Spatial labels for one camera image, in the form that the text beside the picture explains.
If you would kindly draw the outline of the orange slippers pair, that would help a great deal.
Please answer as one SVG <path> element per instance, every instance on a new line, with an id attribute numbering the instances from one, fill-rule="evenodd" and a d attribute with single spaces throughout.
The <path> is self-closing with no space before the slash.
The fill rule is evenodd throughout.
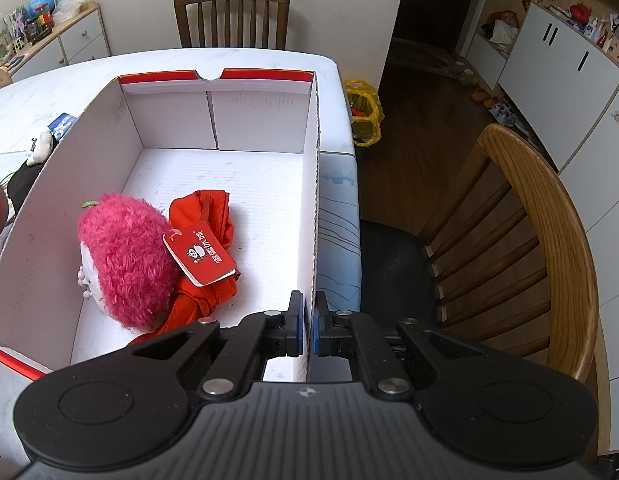
<path id="1" fill-rule="evenodd" d="M 496 104 L 499 103 L 500 98 L 498 96 L 492 96 L 492 94 L 489 93 L 487 90 L 479 87 L 475 89 L 472 93 L 471 100 L 473 102 L 482 104 L 485 108 L 489 110 L 490 108 L 494 107 Z"/>

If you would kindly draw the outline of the pink fluffy plush toy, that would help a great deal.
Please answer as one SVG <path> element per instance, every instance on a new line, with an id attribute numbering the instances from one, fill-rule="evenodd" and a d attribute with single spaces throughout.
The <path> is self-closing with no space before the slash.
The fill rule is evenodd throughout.
<path id="1" fill-rule="evenodd" d="M 163 236 L 171 226 L 144 200 L 109 193 L 83 205 L 78 219 L 84 297 L 127 330 L 165 321 L 178 278 Z"/>

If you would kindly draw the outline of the blue card pack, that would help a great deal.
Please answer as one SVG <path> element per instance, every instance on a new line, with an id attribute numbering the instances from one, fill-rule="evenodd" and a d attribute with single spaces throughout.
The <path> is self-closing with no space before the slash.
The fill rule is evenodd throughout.
<path id="1" fill-rule="evenodd" d="M 78 118 L 70 114 L 61 113 L 48 125 L 48 129 L 56 141 L 60 142 L 77 120 Z"/>

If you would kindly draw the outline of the yellow mesh bag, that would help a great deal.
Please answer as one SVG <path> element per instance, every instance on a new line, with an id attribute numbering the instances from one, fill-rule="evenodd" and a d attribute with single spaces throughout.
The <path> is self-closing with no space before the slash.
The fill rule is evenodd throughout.
<path id="1" fill-rule="evenodd" d="M 368 148 L 381 139 L 384 113 L 378 91 L 361 79 L 344 81 L 344 89 L 352 115 L 354 144 L 360 148 Z"/>

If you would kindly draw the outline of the wooden chair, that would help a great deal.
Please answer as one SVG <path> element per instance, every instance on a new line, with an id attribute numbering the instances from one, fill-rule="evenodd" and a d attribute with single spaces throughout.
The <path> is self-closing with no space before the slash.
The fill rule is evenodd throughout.
<path id="1" fill-rule="evenodd" d="M 529 142 L 485 127 L 418 236 L 444 330 L 585 382 L 594 259 L 569 193 Z"/>
<path id="2" fill-rule="evenodd" d="M 291 0 L 173 0 L 184 48 L 287 47 Z"/>

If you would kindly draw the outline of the red cloth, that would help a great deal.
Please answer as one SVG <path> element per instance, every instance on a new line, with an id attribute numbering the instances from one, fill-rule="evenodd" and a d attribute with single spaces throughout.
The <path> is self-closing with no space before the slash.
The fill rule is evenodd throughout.
<path id="1" fill-rule="evenodd" d="M 203 190 L 177 198 L 168 221 L 173 231 L 165 235 L 164 244 L 180 267 L 180 277 L 164 323 L 135 342 L 208 318 L 237 293 L 239 271 L 228 253 L 234 238 L 229 194 Z"/>

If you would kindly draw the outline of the white drawer sideboard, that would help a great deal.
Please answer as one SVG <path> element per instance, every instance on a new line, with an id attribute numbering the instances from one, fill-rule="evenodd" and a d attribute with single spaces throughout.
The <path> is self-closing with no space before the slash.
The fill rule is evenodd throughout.
<path id="1" fill-rule="evenodd" d="M 81 4 L 80 12 L 56 25 L 52 34 L 24 48 L 3 67 L 11 81 L 20 81 L 56 68 L 106 58 L 111 55 L 100 5 Z"/>

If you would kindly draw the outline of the white tall cabinet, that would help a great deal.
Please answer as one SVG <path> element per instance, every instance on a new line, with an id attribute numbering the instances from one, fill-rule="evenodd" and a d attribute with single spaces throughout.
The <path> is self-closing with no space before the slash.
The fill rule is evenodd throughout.
<path id="1" fill-rule="evenodd" d="M 537 4 L 508 55 L 477 35 L 467 58 L 532 128 L 581 217 L 602 331 L 598 448 L 619 452 L 619 64 Z"/>

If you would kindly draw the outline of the red panda hang tag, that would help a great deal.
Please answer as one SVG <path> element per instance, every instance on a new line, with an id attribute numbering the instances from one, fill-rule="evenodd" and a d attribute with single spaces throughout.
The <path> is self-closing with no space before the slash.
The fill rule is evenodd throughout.
<path id="1" fill-rule="evenodd" d="M 163 243 L 189 281 L 202 288 L 229 278 L 237 265 L 214 235 L 210 224 L 199 221 L 163 235 Z"/>

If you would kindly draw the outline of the blue globe toy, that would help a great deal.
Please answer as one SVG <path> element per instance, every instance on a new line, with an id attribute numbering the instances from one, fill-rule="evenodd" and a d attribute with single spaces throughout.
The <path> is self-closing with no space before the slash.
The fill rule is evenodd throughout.
<path id="1" fill-rule="evenodd" d="M 28 5 L 29 14 L 32 18 L 37 18 L 42 13 L 52 13 L 55 5 L 56 0 L 30 0 Z"/>

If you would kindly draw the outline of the black knit garment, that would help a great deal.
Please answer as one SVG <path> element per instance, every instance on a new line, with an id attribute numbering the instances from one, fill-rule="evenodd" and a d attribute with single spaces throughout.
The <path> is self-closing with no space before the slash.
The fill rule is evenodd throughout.
<path id="1" fill-rule="evenodd" d="M 44 162 L 29 166 L 24 162 L 19 169 L 12 175 L 7 184 L 7 195 L 14 206 L 14 212 L 18 214 L 26 196 L 36 181 L 38 174 L 42 171 Z"/>

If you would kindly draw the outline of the wooden chair far side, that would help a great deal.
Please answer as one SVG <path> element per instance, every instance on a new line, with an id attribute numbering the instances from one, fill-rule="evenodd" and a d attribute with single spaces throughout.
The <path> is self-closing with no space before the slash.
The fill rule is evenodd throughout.
<path id="1" fill-rule="evenodd" d="M 184 48 L 287 47 L 291 0 L 173 0 Z"/>

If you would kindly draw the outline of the black chair seat cushion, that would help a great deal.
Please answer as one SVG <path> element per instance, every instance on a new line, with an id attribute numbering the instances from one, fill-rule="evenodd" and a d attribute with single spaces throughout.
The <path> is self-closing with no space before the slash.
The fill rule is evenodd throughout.
<path id="1" fill-rule="evenodd" d="M 360 311 L 383 327 L 403 318 L 436 323 L 433 272 L 420 238 L 369 220 L 359 232 Z"/>

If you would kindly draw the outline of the white cardboard box red rim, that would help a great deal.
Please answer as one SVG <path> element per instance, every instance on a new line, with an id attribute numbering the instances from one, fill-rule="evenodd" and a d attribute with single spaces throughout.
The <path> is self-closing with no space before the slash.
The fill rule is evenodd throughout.
<path id="1" fill-rule="evenodd" d="M 306 70 L 121 76 L 52 152 L 0 254 L 0 362 L 35 379 L 165 321 L 314 306 L 320 101 Z"/>

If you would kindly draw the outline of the wooden chair near right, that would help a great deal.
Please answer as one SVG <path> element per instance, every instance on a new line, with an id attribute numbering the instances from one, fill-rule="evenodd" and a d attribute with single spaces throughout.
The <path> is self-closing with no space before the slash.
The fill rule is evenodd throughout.
<path id="1" fill-rule="evenodd" d="M 569 193 L 529 142 L 485 127 L 418 236 L 444 330 L 585 382 L 594 259 Z"/>

